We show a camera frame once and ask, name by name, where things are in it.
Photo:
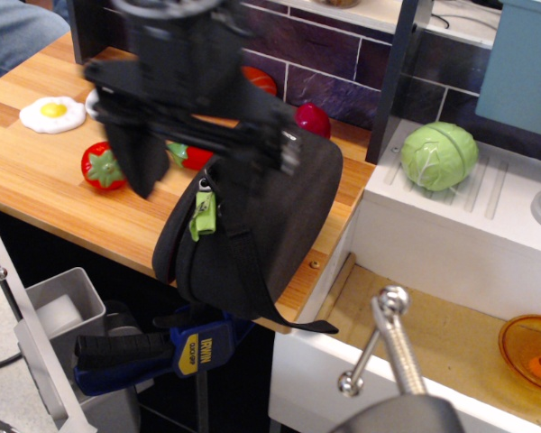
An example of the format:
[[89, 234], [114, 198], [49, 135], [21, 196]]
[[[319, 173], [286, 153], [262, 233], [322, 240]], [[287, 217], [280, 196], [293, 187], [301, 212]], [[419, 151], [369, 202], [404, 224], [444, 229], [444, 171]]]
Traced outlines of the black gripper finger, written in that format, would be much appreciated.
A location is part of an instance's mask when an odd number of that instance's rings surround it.
[[150, 122], [108, 123], [105, 133], [131, 188], [138, 196], [148, 198], [170, 169], [164, 138], [153, 130]]
[[273, 176], [280, 172], [280, 161], [264, 156], [255, 156], [247, 164], [247, 192], [250, 196], [266, 193]]

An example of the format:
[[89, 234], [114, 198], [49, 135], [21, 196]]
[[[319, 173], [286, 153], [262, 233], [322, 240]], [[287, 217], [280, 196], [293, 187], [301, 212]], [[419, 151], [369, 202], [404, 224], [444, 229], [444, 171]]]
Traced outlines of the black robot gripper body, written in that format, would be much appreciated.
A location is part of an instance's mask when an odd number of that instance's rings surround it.
[[245, 164], [255, 156], [292, 173], [300, 134], [290, 109], [242, 73], [242, 46], [224, 27], [134, 27], [134, 58], [93, 60], [98, 121], [152, 123], [167, 143], [208, 150]]

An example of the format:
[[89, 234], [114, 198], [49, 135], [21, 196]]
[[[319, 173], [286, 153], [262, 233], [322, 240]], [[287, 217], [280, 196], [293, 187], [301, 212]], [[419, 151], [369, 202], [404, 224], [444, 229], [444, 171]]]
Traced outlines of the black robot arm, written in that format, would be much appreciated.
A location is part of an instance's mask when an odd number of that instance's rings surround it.
[[235, 1], [118, 1], [129, 60], [91, 61], [97, 120], [132, 189], [151, 194], [167, 142], [292, 173], [300, 141], [291, 109], [244, 76], [249, 30]]

